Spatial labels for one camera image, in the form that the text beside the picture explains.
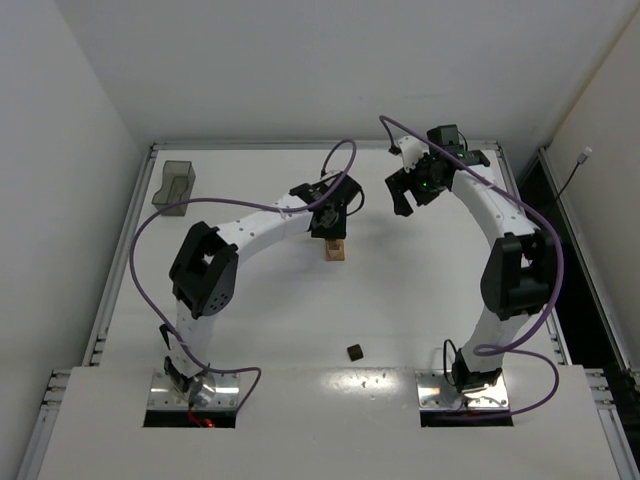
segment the black cable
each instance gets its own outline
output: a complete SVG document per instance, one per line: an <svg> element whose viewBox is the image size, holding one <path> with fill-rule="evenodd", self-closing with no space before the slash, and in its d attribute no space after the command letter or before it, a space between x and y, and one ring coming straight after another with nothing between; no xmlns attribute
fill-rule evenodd
<svg viewBox="0 0 640 480"><path fill-rule="evenodd" d="M562 195L562 192L564 192L565 188L567 188L569 186L569 183L571 182L571 179L573 178L573 176L578 171L578 167L580 165L582 165L582 163L576 162L576 166L573 167L573 170L571 170L571 174L569 175L569 178L567 178L567 181L564 182L564 185L562 186L562 188L560 190L558 190L558 193L556 194L556 196L553 198L553 200L551 201L551 203L549 204L549 206L545 210L545 212L544 212L544 216L545 217L547 215L549 215L549 212L551 211L551 209L555 206L555 204L558 202L558 200L560 200L560 195Z"/></svg>
<svg viewBox="0 0 640 480"><path fill-rule="evenodd" d="M454 345L453 341L450 338L447 338L442 344L442 374L444 375L444 379L447 381L447 383L452 387L455 387L455 384L453 383L451 378L449 378L449 375L447 375L447 344L451 345L454 356L458 354L458 349Z"/></svg>
<svg viewBox="0 0 640 480"><path fill-rule="evenodd" d="M467 137L464 136L464 134L458 130L458 135L460 135L462 137L462 139L464 140L464 149L469 151L469 143L467 142Z"/></svg>
<svg viewBox="0 0 640 480"><path fill-rule="evenodd" d="M362 207L364 207L364 190L361 188L359 190L359 193L360 193L360 205L358 205L358 208L356 208L353 212L347 213L347 217L350 217L351 215L358 213L360 210L362 210Z"/></svg>

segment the white wall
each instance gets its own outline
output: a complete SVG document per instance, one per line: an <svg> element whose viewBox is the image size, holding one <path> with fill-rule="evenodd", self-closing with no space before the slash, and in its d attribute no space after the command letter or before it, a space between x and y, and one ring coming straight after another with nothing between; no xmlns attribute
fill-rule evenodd
<svg viewBox="0 0 640 480"><path fill-rule="evenodd" d="M0 479L82 359L141 154L51 0L0 2Z"/></svg>
<svg viewBox="0 0 640 480"><path fill-rule="evenodd" d="M638 0L56 0L131 130L382 138L380 113L551 139Z"/></svg>
<svg viewBox="0 0 640 480"><path fill-rule="evenodd" d="M560 127L549 150L564 182L585 146L593 155L563 199L577 221L608 310L640 365L640 14Z"/></svg>

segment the white table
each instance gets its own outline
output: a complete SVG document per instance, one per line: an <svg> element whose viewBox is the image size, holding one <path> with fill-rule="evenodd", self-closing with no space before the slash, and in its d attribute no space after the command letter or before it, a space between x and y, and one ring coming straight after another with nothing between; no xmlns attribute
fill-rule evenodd
<svg viewBox="0 0 640 480"><path fill-rule="evenodd" d="M485 153L503 179L495 151ZM316 179L325 154L161 150L148 188L142 175L135 222L154 211L165 160L193 162L193 197L271 203ZM617 478L581 367L560 367L556 397L514 427L420 428L413 371L440 367L445 338L461 346L470 336L489 246L449 193L410 218L393 215L384 178L399 166L385 150L359 152L352 176L367 203L349 218L346 262L326 262L323 243L301 235L239 270L208 358L221 368L264 369L235 429L141 428L151 374L166 351L158 319L125 272L112 285L113 315L101 307L96 334L104 340L108 326L108 335L93 355L100 366L74 369L39 478ZM168 271L188 228L246 213L190 205L185 217L160 218L143 234L139 276L170 318ZM355 343L365 358L351 363L346 348ZM544 328L527 347L554 356ZM505 358L505 375L513 408L552 382L548 366L517 355ZM243 389L248 384L243 379Z"/></svg>

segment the black joint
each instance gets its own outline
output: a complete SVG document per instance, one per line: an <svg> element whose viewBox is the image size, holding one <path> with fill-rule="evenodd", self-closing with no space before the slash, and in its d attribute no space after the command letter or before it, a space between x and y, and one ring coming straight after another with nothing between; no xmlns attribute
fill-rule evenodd
<svg viewBox="0 0 640 480"><path fill-rule="evenodd" d="M217 232L205 222L193 225L169 271L173 294L194 319L220 313L233 298L238 246L228 245Z"/></svg>
<svg viewBox="0 0 640 480"><path fill-rule="evenodd" d="M501 374L501 368L490 372L470 372L461 350L456 352L456 359L451 367L451 376L458 393L484 388L486 385L495 385Z"/></svg>
<svg viewBox="0 0 640 480"><path fill-rule="evenodd" d="M164 343L167 345L167 348L171 350L171 346L169 345L169 327L167 327L164 323L160 325L158 328L160 330L160 335L162 335L162 339Z"/></svg>
<svg viewBox="0 0 640 480"><path fill-rule="evenodd" d="M401 168L384 181L393 200L393 213L403 217L408 217L413 213L413 209L409 205L407 197L405 197L405 192L407 191L406 176L406 172Z"/></svg>
<svg viewBox="0 0 640 480"><path fill-rule="evenodd" d="M299 197L310 205L318 201L329 191L340 174L325 178L318 183L303 183L289 191L290 195ZM331 196L318 207L313 208L313 217L309 230L313 238L329 240L347 237L347 206L353 201L362 187L349 175L346 175Z"/></svg>
<svg viewBox="0 0 640 480"><path fill-rule="evenodd" d="M530 264L522 266L522 257ZM548 232L505 235L493 244L480 281L482 299L501 320L538 313L555 285L556 255Z"/></svg>
<svg viewBox="0 0 640 480"><path fill-rule="evenodd" d="M180 392L186 393L189 390L189 387L191 386L191 378L187 378L182 375L178 369L173 366L173 362L171 362L170 357L164 357L164 373L169 375L171 381Z"/></svg>
<svg viewBox="0 0 640 480"><path fill-rule="evenodd" d="M462 150L457 125L440 125L427 132L427 138L445 150Z"/></svg>
<svg viewBox="0 0 640 480"><path fill-rule="evenodd" d="M477 153L478 154L478 159L480 160L480 163L482 165L484 165L485 167L490 167L491 166L491 162L489 161L487 156L484 153L482 153L482 151L474 150L473 153Z"/></svg>

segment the metal base plate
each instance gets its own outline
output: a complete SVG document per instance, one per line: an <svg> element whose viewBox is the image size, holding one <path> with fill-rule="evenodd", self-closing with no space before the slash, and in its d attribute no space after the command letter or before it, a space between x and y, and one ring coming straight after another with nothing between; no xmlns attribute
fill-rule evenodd
<svg viewBox="0 0 640 480"><path fill-rule="evenodd" d="M455 387L447 382L442 369L416 370L416 384L423 426L428 425L425 420L429 416L438 418L445 414L466 416L509 411L504 375L500 375L495 385L486 385L481 390L458 393ZM482 424L497 426L510 425L511 422L482 422Z"/></svg>
<svg viewBox="0 0 640 480"><path fill-rule="evenodd" d="M240 394L237 375L209 375L207 385L203 387L208 395L198 396L194 412L235 412ZM149 390L147 411L187 411L189 402L178 392L173 382L164 372L156 371Z"/></svg>

